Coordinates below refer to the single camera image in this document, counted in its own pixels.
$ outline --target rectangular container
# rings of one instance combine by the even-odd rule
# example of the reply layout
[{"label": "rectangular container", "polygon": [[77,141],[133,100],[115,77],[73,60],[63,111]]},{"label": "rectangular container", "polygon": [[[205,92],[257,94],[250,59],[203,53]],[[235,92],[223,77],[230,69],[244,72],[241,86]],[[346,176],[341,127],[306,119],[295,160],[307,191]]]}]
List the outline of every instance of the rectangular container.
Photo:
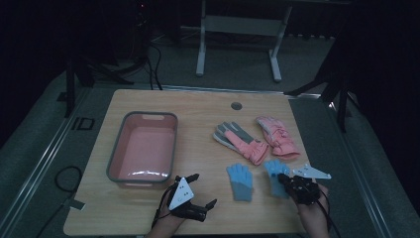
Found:
[{"label": "rectangular container", "polygon": [[177,117],[168,112],[127,114],[108,164],[108,178],[122,187],[168,186],[177,123]]}]

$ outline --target person's right hand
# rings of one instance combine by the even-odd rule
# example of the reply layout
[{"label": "person's right hand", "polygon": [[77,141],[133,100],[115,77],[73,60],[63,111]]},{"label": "person's right hand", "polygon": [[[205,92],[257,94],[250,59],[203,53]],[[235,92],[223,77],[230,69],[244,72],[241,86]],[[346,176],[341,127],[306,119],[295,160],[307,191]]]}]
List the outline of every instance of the person's right hand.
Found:
[{"label": "person's right hand", "polygon": [[[319,184],[319,188],[328,195],[328,188]],[[328,213],[328,203],[327,197],[321,194],[319,202],[325,208]],[[311,238],[329,238],[330,234],[328,232],[327,226],[327,217],[322,211],[318,203],[313,203],[310,205],[298,204],[296,203],[300,221],[302,222],[303,227]]]}]

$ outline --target white desk frame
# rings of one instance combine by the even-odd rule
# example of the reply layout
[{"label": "white desk frame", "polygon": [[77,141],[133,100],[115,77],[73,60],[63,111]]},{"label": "white desk frame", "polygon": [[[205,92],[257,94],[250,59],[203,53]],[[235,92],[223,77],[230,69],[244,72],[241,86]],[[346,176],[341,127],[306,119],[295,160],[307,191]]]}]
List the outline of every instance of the white desk frame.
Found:
[{"label": "white desk frame", "polygon": [[280,68],[278,66],[277,54],[291,13],[292,7],[285,10],[282,21],[268,19],[250,19],[238,17],[206,15],[206,0],[201,0],[201,28],[200,28],[200,49],[196,75],[204,75],[204,63],[206,58],[206,32],[223,32],[235,34],[253,34],[260,36],[277,37],[274,48],[268,51],[271,70],[274,81],[281,81]]}]

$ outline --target pink and gray glove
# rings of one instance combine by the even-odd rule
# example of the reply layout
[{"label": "pink and gray glove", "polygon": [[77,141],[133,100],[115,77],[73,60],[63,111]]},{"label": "pink and gray glove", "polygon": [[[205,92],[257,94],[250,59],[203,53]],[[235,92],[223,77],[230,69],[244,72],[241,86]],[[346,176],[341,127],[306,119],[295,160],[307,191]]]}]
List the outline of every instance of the pink and gray glove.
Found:
[{"label": "pink and gray glove", "polygon": [[285,160],[300,156],[283,123],[273,117],[260,116],[257,122],[262,126],[265,139],[273,147],[272,153]]},{"label": "pink and gray glove", "polygon": [[240,153],[254,165],[260,165],[268,154],[268,144],[254,139],[237,123],[224,122],[213,134],[216,141]]}]

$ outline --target wooden table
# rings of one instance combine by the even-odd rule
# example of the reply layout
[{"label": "wooden table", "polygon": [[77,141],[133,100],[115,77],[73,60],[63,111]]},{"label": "wooden table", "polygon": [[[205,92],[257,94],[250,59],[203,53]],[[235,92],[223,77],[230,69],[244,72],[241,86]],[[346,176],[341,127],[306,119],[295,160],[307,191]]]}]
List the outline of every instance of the wooden table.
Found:
[{"label": "wooden table", "polygon": [[[231,107],[240,102],[241,110]],[[235,121],[256,138],[263,130],[256,117],[270,115],[284,122],[301,156],[287,162],[291,169],[309,163],[287,98],[277,93],[117,90],[99,132],[76,200],[83,210],[71,209],[64,224],[67,235],[143,235],[152,224],[164,189],[120,188],[106,176],[106,168],[124,116],[131,111],[172,112],[178,133],[172,176],[200,174],[190,184],[192,203],[216,206],[201,223],[186,220],[177,234],[263,234],[303,232],[291,199],[270,195],[268,175],[236,152],[216,142],[216,125]],[[234,201],[226,167],[247,165],[254,178],[253,200]]]}]

